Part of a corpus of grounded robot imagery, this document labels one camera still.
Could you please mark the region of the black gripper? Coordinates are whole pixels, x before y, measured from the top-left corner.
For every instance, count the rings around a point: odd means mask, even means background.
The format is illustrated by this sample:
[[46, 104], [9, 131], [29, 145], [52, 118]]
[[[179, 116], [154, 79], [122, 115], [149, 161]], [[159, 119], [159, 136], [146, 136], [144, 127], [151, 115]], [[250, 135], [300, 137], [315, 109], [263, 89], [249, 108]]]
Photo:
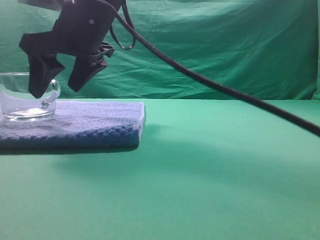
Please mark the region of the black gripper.
[[68, 87], [80, 91], [108, 63], [114, 49], [104, 38], [116, 17], [114, 0], [23, 0], [22, 4], [59, 12], [50, 31], [24, 33], [19, 43], [29, 63], [28, 91], [41, 98], [65, 67], [57, 54], [75, 57]]

